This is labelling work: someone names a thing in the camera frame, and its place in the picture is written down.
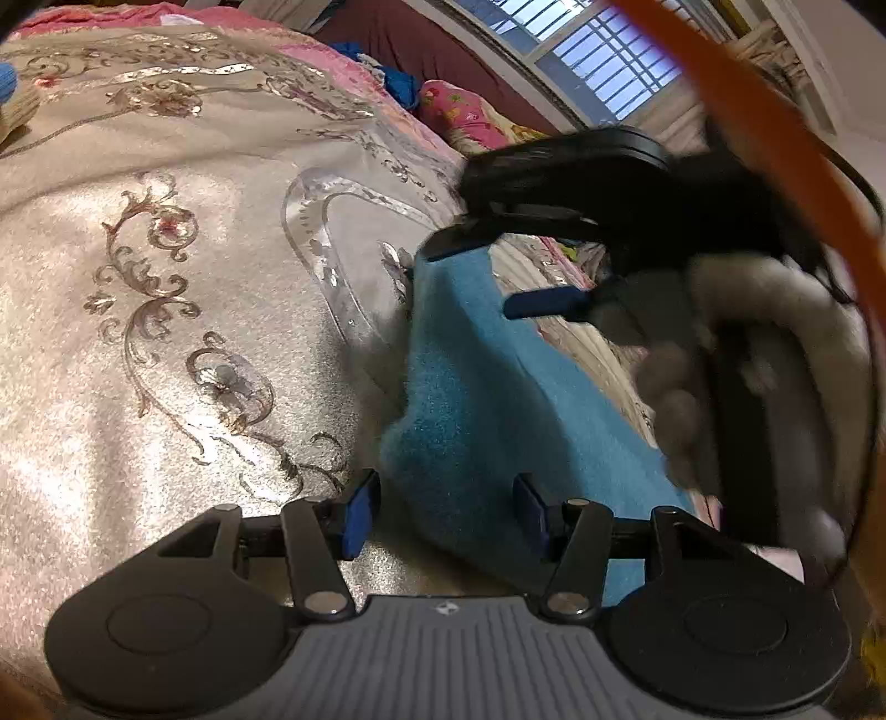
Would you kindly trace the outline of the gloved right hand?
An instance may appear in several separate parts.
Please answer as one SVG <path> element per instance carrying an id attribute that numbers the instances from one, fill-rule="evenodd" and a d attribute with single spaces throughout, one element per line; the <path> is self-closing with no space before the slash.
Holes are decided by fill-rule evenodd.
<path id="1" fill-rule="evenodd" d="M 742 543 L 796 552 L 832 584 L 850 557 L 880 398 L 862 312 L 759 255 L 637 280 L 635 375 L 673 485 L 721 504 Z"/>

